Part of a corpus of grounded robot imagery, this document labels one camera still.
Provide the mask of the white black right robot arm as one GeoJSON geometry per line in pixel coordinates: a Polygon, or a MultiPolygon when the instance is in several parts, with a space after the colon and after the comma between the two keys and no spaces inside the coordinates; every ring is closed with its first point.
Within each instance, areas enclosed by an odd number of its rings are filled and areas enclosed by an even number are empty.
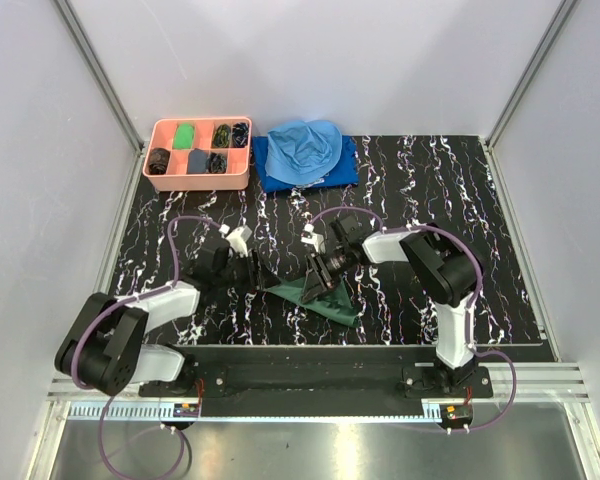
{"type": "Polygon", "coordinates": [[[302,242],[309,249],[301,293],[304,302],[336,290],[342,274],[362,265],[404,262],[431,298],[438,325],[436,358],[421,378],[402,380],[407,391],[456,396],[466,389],[478,362],[473,346],[475,303],[482,290],[483,267],[459,237],[435,224],[369,233],[353,217],[331,224],[336,247],[327,251],[323,236],[309,223],[302,242]]]}

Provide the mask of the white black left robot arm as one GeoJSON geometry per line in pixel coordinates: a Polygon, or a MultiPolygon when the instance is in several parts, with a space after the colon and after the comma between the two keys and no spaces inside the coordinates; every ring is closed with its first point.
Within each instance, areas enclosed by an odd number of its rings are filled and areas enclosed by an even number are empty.
{"type": "Polygon", "coordinates": [[[87,298],[62,341],[55,369],[82,389],[118,395],[129,384],[161,382],[176,396],[195,386],[196,372],[177,348],[147,345],[147,333],[193,315],[209,293],[248,293],[281,284],[254,250],[241,254],[221,241],[204,248],[177,281],[128,297],[97,292],[87,298]]]}

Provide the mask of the dark green cloth napkin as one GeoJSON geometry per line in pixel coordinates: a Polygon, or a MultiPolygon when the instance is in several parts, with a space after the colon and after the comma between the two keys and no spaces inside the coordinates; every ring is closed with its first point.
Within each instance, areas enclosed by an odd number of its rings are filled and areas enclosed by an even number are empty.
{"type": "Polygon", "coordinates": [[[310,301],[301,299],[304,280],[282,280],[278,285],[265,289],[265,292],[276,295],[304,309],[310,310],[327,320],[347,327],[356,327],[359,323],[358,311],[354,308],[346,287],[339,284],[332,292],[310,301]]]}

